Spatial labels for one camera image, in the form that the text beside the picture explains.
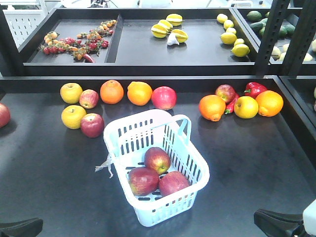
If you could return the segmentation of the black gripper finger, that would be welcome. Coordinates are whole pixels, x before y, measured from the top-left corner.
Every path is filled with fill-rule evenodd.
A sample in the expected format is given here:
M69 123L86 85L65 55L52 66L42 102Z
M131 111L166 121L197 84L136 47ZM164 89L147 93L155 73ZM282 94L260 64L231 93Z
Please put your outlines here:
M284 214L264 209L254 212L254 224L268 237L305 237L302 214Z
M32 218L19 222L1 223L1 237L36 237L43 227L43 220Z

